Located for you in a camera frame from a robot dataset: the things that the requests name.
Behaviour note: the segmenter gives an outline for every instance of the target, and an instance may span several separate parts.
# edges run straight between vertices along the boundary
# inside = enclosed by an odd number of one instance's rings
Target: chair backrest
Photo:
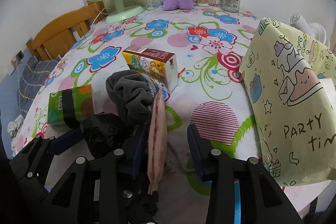
[[[83,37],[90,30],[87,22],[95,19],[99,11],[104,9],[102,2],[89,3],[78,10],[68,12],[49,22],[35,37],[33,41],[26,43],[32,55],[41,60],[50,60],[62,57],[76,43],[76,39],[71,31],[74,27],[79,35]],[[96,22],[101,21],[105,15],[100,14]]]

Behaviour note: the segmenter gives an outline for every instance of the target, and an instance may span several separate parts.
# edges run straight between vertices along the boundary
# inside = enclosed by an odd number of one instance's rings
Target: pink towel
[[[162,90],[156,94],[153,104],[152,120],[148,135],[148,167],[150,181],[148,194],[158,190],[163,176],[167,152],[167,123]]]

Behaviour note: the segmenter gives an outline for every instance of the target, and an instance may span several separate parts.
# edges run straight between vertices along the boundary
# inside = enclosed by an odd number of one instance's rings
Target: blue fabric
[[[57,63],[57,60],[39,62],[35,56],[32,56],[28,60],[17,91],[19,109],[24,118],[26,118],[28,110],[42,87],[43,82]]]

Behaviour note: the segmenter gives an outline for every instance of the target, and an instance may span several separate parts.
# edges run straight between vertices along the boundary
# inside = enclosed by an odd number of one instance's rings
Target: wrapping paper
[[[336,178],[336,119],[318,78],[336,58],[309,35],[264,18],[240,67],[265,167],[281,186]]]

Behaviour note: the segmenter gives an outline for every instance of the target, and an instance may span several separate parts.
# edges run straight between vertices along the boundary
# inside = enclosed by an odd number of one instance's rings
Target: wall outlet
[[[17,55],[16,55],[16,60],[17,60],[17,62],[18,63],[20,63],[20,61],[24,58],[24,54],[23,54],[23,52],[22,51],[19,51],[18,53],[17,53]]]

